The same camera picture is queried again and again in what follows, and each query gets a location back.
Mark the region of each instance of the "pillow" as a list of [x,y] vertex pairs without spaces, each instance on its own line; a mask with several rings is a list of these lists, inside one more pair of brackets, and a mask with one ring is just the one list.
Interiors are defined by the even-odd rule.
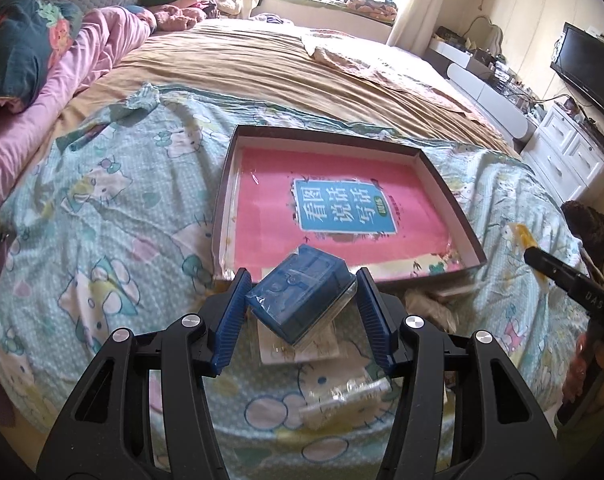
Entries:
[[1,0],[0,105],[13,113],[30,106],[81,24],[75,4]]
[[144,9],[144,7],[140,7],[138,5],[125,5],[124,8],[136,15],[143,22],[148,23],[150,27],[150,33],[154,33],[157,30],[157,20],[155,20],[155,16],[150,10]]

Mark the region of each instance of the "light blue bedsheet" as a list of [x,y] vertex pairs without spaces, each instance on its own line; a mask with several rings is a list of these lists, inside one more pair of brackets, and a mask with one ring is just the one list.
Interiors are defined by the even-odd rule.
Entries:
[[[467,214],[489,263],[477,291],[453,305],[462,335],[490,330],[543,408],[553,404],[586,318],[549,293],[525,266],[508,222],[526,224],[540,246],[579,266],[579,242],[524,164],[500,153],[416,140],[370,124],[340,123],[263,102],[145,85],[100,110],[53,145],[0,210],[0,231],[18,238],[0,279],[0,379],[36,427],[51,427],[109,333],[162,330],[197,310],[211,288],[213,202],[236,124],[269,124],[362,135],[427,153]],[[339,362],[266,367],[242,329],[233,360],[206,381],[208,404],[233,479],[374,478],[399,390],[349,424],[301,426],[297,410],[316,384],[337,384],[370,359],[357,309],[336,320]],[[159,381],[151,378],[157,462],[162,443]],[[442,445],[451,443],[452,399]]]

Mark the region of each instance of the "brown bedsheet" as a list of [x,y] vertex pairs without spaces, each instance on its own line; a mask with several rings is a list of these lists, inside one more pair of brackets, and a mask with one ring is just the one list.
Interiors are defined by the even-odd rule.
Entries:
[[391,126],[407,136],[456,140],[512,154],[492,128],[460,113],[314,62],[300,40],[301,31],[283,25],[214,20],[189,31],[151,37],[72,99],[51,135],[71,131],[92,112],[149,81],[184,84],[342,121]]

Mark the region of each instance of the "hand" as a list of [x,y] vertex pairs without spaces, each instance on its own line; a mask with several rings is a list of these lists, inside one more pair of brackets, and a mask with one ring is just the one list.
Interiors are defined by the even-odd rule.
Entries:
[[[587,364],[581,356],[586,345],[586,334],[579,336],[575,345],[575,356],[569,364],[569,370],[566,373],[566,379],[562,386],[562,396],[564,402],[575,402],[575,399],[582,395],[584,387],[584,378],[586,376]],[[593,345],[595,352],[595,361],[604,371],[604,343],[596,341]],[[604,383],[600,387],[593,402],[589,405],[587,413],[594,413],[604,406]]]
[[562,385],[563,402],[575,402],[575,399],[582,395],[587,366],[581,354],[585,345],[586,334],[582,334],[575,344],[575,356],[571,359],[564,384]]

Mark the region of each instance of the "pink blanket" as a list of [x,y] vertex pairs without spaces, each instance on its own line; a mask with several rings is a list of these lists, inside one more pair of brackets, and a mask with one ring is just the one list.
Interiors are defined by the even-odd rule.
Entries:
[[150,36],[147,22],[122,7],[86,14],[70,50],[24,112],[0,112],[0,205],[72,96],[107,74]]

